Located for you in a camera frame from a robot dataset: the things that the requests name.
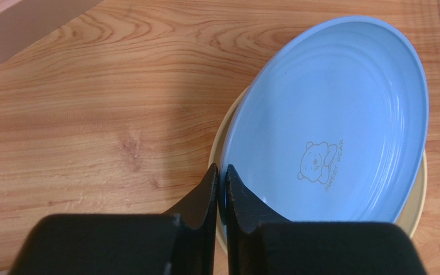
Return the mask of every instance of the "beige plate rim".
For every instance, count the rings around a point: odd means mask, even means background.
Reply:
[[[230,109],[225,114],[225,117],[218,128],[217,134],[215,135],[215,139],[213,141],[213,145],[211,146],[210,157],[208,160],[208,166],[215,162],[215,157],[218,155],[218,152],[223,150],[223,144],[219,144],[222,139],[222,134],[228,130],[228,125],[230,122],[230,118],[233,116],[233,113],[237,109],[238,104],[242,100],[245,92],[245,89],[238,98],[234,101]],[[405,231],[408,236],[413,237],[415,230],[417,229],[418,222],[420,221],[420,217],[423,212],[423,205],[425,204],[425,196],[427,193],[427,156],[426,153],[423,153],[423,159],[420,164],[420,170],[418,171],[417,179],[414,183],[414,186],[410,192],[410,196],[403,208],[403,211],[398,218],[396,224],[400,226],[403,231]],[[223,234],[222,222],[220,220],[220,214],[217,211],[217,239],[222,246],[222,249],[225,253],[227,253],[227,245],[225,236]]]

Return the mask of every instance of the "wood grain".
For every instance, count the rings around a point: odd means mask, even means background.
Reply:
[[[0,65],[0,270],[52,213],[158,213],[206,171],[235,98],[307,28],[371,15],[414,44],[430,91],[414,243],[440,274],[440,0],[105,0]],[[227,274],[217,245],[215,273]]]

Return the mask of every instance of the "bear face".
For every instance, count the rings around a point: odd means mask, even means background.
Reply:
[[[306,151],[301,158],[298,179],[309,179],[311,182],[326,184],[329,178],[331,164],[337,152],[337,145],[326,142],[314,144],[308,142]]]

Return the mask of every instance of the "yellow plate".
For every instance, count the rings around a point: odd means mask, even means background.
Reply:
[[[225,136],[229,130],[230,122],[232,120],[232,115],[239,102],[242,100],[245,91],[235,100],[234,104],[230,107],[229,111],[223,118],[220,128],[218,128],[217,135],[213,141],[213,145],[210,151],[210,159],[208,160],[208,166],[212,163],[220,163],[222,157],[223,143],[225,142]],[[400,214],[400,217],[396,221],[396,224],[403,229],[403,231],[410,236],[410,238],[415,233],[417,229],[418,222],[423,211],[423,204],[425,202],[425,193],[427,193],[427,156],[425,152],[423,153],[422,163],[420,164],[420,169],[417,174],[413,188],[411,189],[410,196]],[[225,235],[223,233],[222,222],[220,221],[220,215],[217,214],[217,238],[223,251],[227,253],[227,242],[225,240]]]

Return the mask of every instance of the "blue plate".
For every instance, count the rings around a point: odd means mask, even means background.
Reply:
[[[227,134],[221,188],[233,164],[292,221],[395,222],[428,121],[425,73],[408,39],[378,19],[334,19],[288,43],[253,81]]]

